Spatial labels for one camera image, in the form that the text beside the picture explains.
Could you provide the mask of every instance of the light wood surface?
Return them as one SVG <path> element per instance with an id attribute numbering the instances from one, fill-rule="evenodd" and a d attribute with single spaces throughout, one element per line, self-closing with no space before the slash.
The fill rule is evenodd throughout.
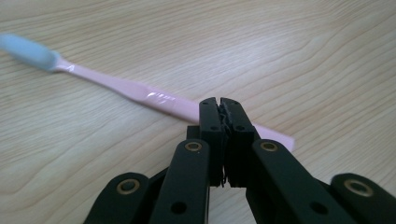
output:
<path id="1" fill-rule="evenodd" d="M 0 32 L 196 102 L 235 99 L 293 136 L 314 177 L 396 195 L 394 0 L 3 0 Z M 187 125 L 0 52 L 0 222 L 81 223 L 111 178 L 167 167 Z M 245 191 L 212 189 L 209 223 L 255 223 Z"/>

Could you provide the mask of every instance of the pink toothbrush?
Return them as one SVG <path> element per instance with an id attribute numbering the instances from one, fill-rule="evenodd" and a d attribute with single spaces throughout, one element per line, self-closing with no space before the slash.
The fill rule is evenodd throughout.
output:
<path id="1" fill-rule="evenodd" d="M 34 41 L 12 34 L 0 35 L 0 49 L 14 58 L 49 72 L 63 71 L 101 84 L 142 105 L 148 105 L 192 123 L 199 122 L 199 105 L 171 93 L 130 80 L 111 77 L 70 63 L 53 50 Z M 253 124 L 261 138 L 273 139 L 293 150 L 294 139 L 283 133 Z"/>

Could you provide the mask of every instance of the toothbrush head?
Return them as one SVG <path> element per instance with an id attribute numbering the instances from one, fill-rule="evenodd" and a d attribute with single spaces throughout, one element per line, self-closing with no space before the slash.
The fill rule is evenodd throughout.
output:
<path id="1" fill-rule="evenodd" d="M 53 72 L 61 55 L 32 40 L 13 34 L 0 34 L 0 49 L 15 59 Z"/>

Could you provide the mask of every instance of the table surface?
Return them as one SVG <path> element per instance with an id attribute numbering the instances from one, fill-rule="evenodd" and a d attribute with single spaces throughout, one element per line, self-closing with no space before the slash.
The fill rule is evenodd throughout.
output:
<path id="1" fill-rule="evenodd" d="M 316 178 L 396 195 L 396 4 L 389 1 L 0 2 L 0 32 L 200 102 L 239 101 L 296 139 Z M 106 183 L 169 165 L 188 122 L 0 52 L 0 222 L 81 223 Z M 211 189 L 210 223 L 255 223 Z"/>

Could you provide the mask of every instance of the toothbrush handle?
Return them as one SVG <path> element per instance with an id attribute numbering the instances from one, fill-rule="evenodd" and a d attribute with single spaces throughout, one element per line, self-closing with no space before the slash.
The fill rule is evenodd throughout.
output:
<path id="1" fill-rule="evenodd" d="M 188 99 L 175 96 L 169 92 L 161 91 L 139 82 L 110 77 L 89 68 L 70 63 L 64 59 L 59 60 L 56 68 L 59 71 L 64 71 L 108 87 L 142 105 L 148 105 L 195 124 L 199 123 L 199 104 Z M 294 146 L 294 139 L 292 137 L 255 123 L 253 123 L 253 125 L 261 138 L 273 139 L 283 144 L 289 151 L 292 151 Z"/>

